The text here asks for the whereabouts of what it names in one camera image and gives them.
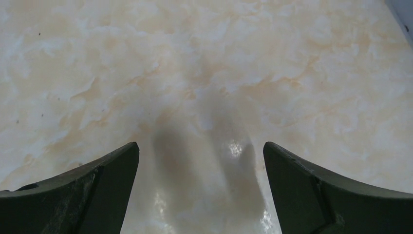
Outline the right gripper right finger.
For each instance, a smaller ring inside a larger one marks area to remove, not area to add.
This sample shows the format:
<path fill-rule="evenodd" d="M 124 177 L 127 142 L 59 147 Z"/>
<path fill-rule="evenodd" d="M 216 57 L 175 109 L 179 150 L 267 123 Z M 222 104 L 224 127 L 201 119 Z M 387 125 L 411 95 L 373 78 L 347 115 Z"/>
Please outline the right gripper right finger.
<path fill-rule="evenodd" d="M 412 233 L 412 194 L 350 179 L 273 142 L 263 157 L 284 234 Z"/>

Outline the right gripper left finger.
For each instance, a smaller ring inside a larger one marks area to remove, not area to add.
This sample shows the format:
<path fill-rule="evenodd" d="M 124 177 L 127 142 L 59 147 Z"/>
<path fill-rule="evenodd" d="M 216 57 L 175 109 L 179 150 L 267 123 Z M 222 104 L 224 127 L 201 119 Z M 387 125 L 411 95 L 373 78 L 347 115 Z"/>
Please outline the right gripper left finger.
<path fill-rule="evenodd" d="M 130 142 L 52 178 L 0 193 L 3 234 L 118 234 L 139 163 Z"/>

